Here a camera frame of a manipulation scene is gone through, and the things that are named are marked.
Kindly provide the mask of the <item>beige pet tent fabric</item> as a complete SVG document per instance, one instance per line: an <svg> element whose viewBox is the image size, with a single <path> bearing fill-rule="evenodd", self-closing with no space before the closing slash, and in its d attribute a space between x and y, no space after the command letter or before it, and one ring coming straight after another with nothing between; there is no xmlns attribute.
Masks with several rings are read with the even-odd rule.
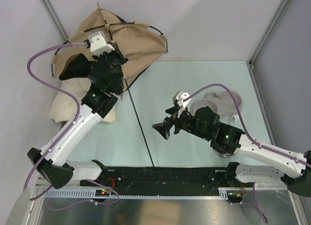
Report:
<svg viewBox="0 0 311 225"><path fill-rule="evenodd" d="M152 63L168 53L168 40L144 22L127 22L98 7L52 60L60 80L87 78L92 87L123 94Z"/></svg>

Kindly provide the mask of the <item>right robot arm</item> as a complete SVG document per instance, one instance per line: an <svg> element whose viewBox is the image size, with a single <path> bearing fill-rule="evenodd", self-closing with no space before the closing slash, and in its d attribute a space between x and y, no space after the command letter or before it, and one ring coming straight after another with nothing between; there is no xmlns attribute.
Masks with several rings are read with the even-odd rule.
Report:
<svg viewBox="0 0 311 225"><path fill-rule="evenodd" d="M222 123L218 114L208 106L198 109L194 115L188 110L181 114L172 107L166 110L169 117L163 122L153 124L153 128L164 139L181 130L210 142L211 148L224 155L242 155L252 158L263 165L248 166L241 163L229 163L225 173L225 182L234 187L240 182L280 183L299 196L311 195L311 153L293 152L259 141L245 131Z"/></svg>

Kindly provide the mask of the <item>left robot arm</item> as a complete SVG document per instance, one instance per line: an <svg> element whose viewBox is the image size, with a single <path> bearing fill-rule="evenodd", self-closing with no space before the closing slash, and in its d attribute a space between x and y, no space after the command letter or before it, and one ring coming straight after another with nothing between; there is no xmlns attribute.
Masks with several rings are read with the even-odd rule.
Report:
<svg viewBox="0 0 311 225"><path fill-rule="evenodd" d="M98 124L118 101L123 93L122 65L128 60L121 53L116 42L88 44L94 61L90 65L88 78L90 89L81 101L72 94L59 89L70 96L77 105L77 112L59 133L41 149L31 148L27 153L33 164L31 172L38 171L52 187L60 189L71 181L92 180L101 186L107 182L105 166L97 161L69 162L67 159L85 136Z"/></svg>

